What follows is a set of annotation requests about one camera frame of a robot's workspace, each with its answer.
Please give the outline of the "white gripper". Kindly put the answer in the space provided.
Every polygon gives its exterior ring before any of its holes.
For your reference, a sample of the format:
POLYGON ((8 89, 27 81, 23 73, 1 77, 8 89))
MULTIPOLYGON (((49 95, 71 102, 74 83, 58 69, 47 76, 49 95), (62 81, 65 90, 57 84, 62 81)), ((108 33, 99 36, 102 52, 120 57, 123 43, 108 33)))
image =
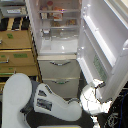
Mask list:
MULTIPOLYGON (((93 80, 95 89, 102 88, 106 83, 99 79, 93 80)), ((95 89, 90 85, 86 85, 80 95, 82 108, 90 115, 97 115, 99 113, 107 113, 110 108, 110 103, 100 103, 95 97, 95 89)))

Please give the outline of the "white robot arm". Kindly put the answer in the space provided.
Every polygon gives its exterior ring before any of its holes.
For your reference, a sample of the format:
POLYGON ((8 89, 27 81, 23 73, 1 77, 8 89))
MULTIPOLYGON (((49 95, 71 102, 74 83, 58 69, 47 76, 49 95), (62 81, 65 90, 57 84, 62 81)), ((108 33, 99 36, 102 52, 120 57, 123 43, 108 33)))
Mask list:
POLYGON ((92 116, 107 113, 111 102, 101 103, 95 96, 95 88, 99 83, 99 80, 94 80, 82 89, 79 99, 66 101, 47 84, 16 73, 6 81, 3 89, 1 128, 31 128, 26 121, 31 109, 65 121, 77 121, 82 111, 92 116))

